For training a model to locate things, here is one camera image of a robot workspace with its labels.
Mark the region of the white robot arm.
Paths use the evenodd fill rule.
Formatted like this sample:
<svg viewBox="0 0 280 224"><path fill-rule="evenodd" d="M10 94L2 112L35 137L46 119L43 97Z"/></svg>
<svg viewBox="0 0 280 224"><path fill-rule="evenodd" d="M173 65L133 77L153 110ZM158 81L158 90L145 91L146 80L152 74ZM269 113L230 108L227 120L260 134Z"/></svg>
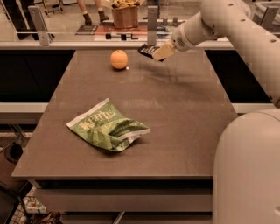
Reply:
<svg viewBox="0 0 280 224"><path fill-rule="evenodd" d="M203 0L198 14L153 53L225 37L235 57L212 55L228 96L244 111L223 131L213 165L213 224L280 224L279 39L253 22L241 0Z"/></svg>

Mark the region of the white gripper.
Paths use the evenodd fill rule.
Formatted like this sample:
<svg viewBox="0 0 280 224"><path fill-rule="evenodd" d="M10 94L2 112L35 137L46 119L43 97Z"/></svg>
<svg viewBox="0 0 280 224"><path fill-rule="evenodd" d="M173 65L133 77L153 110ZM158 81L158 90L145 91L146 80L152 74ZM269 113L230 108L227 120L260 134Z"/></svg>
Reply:
<svg viewBox="0 0 280 224"><path fill-rule="evenodd" d="M173 31L171 42L165 42L152 54L152 57L160 61L172 56L175 48L181 52L188 51L196 46L195 38L195 31L188 22L184 22Z"/></svg>

